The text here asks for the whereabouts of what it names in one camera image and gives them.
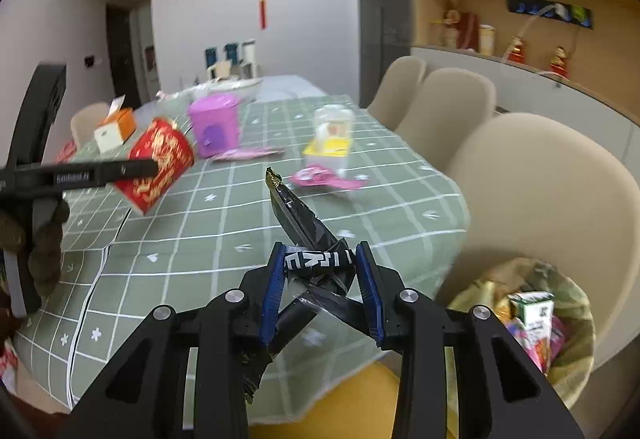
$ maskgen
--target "checkered tablecloth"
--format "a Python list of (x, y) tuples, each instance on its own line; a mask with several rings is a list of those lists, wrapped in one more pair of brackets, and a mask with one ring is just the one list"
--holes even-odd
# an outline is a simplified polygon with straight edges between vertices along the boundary
[[(271, 166), (287, 178), (302, 167), (313, 111), (331, 102), (355, 110), (347, 174), (369, 182), (353, 192), (294, 191), (334, 235), (354, 248), (369, 241), (378, 263), (397, 269), (408, 286), (434, 295), (468, 226), (457, 186), (346, 96), (252, 103), (240, 109), (241, 146), (282, 146), (284, 155), (197, 161), (146, 216), (133, 212), (112, 188), (67, 196), (72, 216), (63, 239), (62, 281), (17, 335), (18, 353), (37, 382), (71, 407), (153, 307), (202, 307), (237, 287), (247, 270), (264, 265), (274, 242), (289, 243), (271, 210), (264, 171)], [(177, 121), (188, 128), (184, 117)], [(79, 158), (96, 154), (83, 149)], [(283, 306), (293, 296), (286, 289)], [(350, 296), (359, 297), (357, 282)], [(248, 407), (250, 421), (301, 416), (380, 354), (371, 339), (320, 313), (267, 369)], [(194, 358), (195, 351), (188, 368), (187, 425)]]

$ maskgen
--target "gloved hand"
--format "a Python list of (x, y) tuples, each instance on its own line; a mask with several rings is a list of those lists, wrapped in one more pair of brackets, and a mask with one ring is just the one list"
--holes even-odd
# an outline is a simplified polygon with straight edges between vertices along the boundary
[[(68, 218), (69, 205), (65, 200), (60, 200), (51, 221), (33, 235), (29, 272), (33, 276), (36, 291), (42, 297), (49, 296), (60, 280), (62, 225), (68, 221)], [(25, 242), (24, 229), (11, 215), (0, 209), (0, 248), (18, 253)]]

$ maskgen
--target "purple container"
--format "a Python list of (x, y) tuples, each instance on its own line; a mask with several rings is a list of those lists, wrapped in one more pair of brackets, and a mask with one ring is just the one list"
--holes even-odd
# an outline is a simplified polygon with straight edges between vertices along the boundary
[(216, 94), (195, 101), (189, 107), (193, 133), (201, 157), (211, 157), (238, 148), (238, 103), (232, 94)]

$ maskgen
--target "person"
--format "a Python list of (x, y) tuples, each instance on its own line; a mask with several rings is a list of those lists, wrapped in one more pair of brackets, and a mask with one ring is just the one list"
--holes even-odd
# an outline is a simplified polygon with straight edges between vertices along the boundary
[[(54, 210), (51, 221), (42, 226), (33, 236), (33, 249), (29, 254), (29, 272), (33, 277), (38, 294), (49, 297), (60, 281), (60, 263), (62, 259), (62, 225), (68, 221), (69, 206), (61, 199)], [(5, 210), (0, 207), (0, 248), (11, 253), (19, 253), (26, 244), (24, 228)], [(11, 298), (8, 294), (4, 266), (0, 271), (0, 358), (5, 353), (5, 342), (15, 334), (23, 323), (23, 319), (15, 318), (11, 312)], [(38, 437), (49, 439), (56, 436), (62, 425), (65, 414), (48, 414), (18, 397), (9, 397), (18, 411), (31, 423)]]

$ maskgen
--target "green camouflage trash bag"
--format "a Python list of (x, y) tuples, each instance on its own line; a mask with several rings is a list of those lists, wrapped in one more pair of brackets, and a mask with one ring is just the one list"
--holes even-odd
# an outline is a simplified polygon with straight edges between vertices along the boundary
[[(566, 342), (551, 364), (547, 379), (571, 408), (593, 368), (595, 327), (587, 295), (555, 267), (535, 259), (513, 259), (484, 273), (449, 308), (467, 312), (477, 304), (493, 308), (517, 291), (547, 291), (554, 295), (554, 314), (566, 331)], [(452, 349), (446, 349), (447, 428), (458, 437), (458, 388)]]

